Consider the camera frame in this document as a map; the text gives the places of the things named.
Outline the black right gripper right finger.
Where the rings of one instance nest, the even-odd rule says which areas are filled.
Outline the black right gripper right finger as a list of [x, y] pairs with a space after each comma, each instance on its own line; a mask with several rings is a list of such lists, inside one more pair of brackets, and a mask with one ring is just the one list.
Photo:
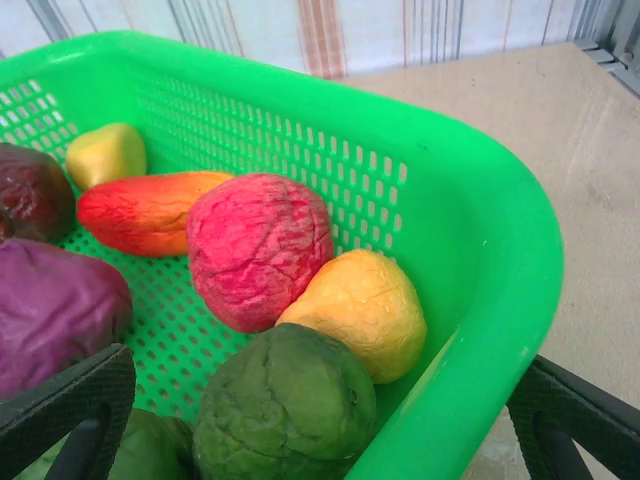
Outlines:
[[590, 479], [584, 448], [619, 479], [639, 477], [639, 410], [538, 355], [507, 407], [533, 479]]

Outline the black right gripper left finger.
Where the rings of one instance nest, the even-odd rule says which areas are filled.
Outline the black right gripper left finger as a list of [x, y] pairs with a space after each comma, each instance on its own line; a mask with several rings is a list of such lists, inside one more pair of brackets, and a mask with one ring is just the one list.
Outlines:
[[132, 350], [114, 344], [1, 405], [1, 477], [59, 441], [48, 479], [105, 479], [135, 398]]

